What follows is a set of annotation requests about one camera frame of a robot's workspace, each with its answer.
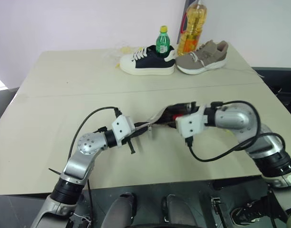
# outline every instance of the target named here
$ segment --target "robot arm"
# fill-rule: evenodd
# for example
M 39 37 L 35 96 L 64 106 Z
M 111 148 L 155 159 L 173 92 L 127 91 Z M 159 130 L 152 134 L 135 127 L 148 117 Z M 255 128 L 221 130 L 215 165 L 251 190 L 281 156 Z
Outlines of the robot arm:
M 154 124 L 176 128 L 186 141 L 210 126 L 231 130 L 239 142 L 254 137 L 259 130 L 261 134 L 271 132 L 264 124 L 258 130 L 257 113 L 249 105 L 241 103 L 228 107 L 221 103 L 212 103 L 211 107 L 196 106 L 195 102 L 175 104 L 138 124 L 120 115 L 112 123 L 112 130 L 87 133 L 79 139 L 77 151 L 68 160 L 52 194 L 47 197 L 31 227 L 72 227 L 69 217 L 75 211 L 79 196 L 93 170 L 95 158 L 107 148 L 126 143 L 132 149 L 130 138 L 144 133 Z M 245 143 L 242 148 L 254 160 L 267 183 L 281 190 L 291 186 L 291 158 L 276 136 L 259 137 L 253 143 Z M 291 205 L 279 203 L 284 211 L 291 209 Z

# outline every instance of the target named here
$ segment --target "shoe sole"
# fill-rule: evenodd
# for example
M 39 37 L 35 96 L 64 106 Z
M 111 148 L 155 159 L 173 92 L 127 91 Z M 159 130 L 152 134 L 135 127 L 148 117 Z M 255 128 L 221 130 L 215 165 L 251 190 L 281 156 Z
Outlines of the shoe sole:
M 221 68 L 226 64 L 226 62 L 227 62 L 227 59 L 225 58 L 222 61 L 211 63 L 209 65 L 206 65 L 206 68 L 203 67 L 203 68 L 200 68 L 200 69 L 185 69 L 185 68 L 182 68 L 180 66 L 177 66 L 177 67 L 178 67 L 178 69 L 180 69 L 182 72 L 184 72 L 186 74 L 197 75 L 197 74 L 200 74 L 200 73 L 205 72 L 207 70 L 214 70 L 214 69 Z
M 135 68 L 135 69 L 126 69 L 121 67 L 120 68 L 131 75 L 170 75 L 174 72 L 174 65 L 168 68 Z

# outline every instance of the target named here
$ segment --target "cooking oil bottle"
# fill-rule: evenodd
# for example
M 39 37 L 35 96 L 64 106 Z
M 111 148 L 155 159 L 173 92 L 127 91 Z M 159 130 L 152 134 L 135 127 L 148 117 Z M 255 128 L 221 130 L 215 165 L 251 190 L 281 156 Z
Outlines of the cooking oil bottle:
M 207 7 L 204 0 L 196 0 L 187 9 L 180 28 L 180 39 L 177 54 L 182 56 L 194 51 L 206 21 Z M 187 29 L 183 31 L 184 21 L 187 17 Z

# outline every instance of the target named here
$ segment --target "white wall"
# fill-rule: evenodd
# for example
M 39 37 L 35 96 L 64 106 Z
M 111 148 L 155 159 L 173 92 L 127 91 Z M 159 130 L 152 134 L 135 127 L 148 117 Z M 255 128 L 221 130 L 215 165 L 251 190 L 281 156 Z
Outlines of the white wall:
M 41 52 L 176 42 L 184 0 L 0 0 L 0 79 L 20 86 Z M 201 41 L 230 41 L 251 66 L 291 67 L 291 0 L 207 0 Z

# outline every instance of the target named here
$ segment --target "sneaker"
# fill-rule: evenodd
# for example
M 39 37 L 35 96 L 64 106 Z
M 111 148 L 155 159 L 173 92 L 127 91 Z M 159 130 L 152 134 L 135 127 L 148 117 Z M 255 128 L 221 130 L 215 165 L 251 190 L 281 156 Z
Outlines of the sneaker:
M 247 203 L 246 206 L 241 208 L 234 209 L 230 214 L 232 222 L 239 227 L 244 227 L 259 221 L 263 215 L 252 208 L 252 206 L 253 202 Z
M 215 44 L 212 40 L 201 45 L 196 51 L 176 58 L 178 69 L 189 75 L 197 75 L 207 70 L 221 68 L 226 64 L 228 44 Z
M 169 75 L 174 72 L 175 50 L 170 46 L 166 57 L 156 53 L 156 46 L 140 48 L 132 55 L 122 56 L 120 68 L 132 75 Z

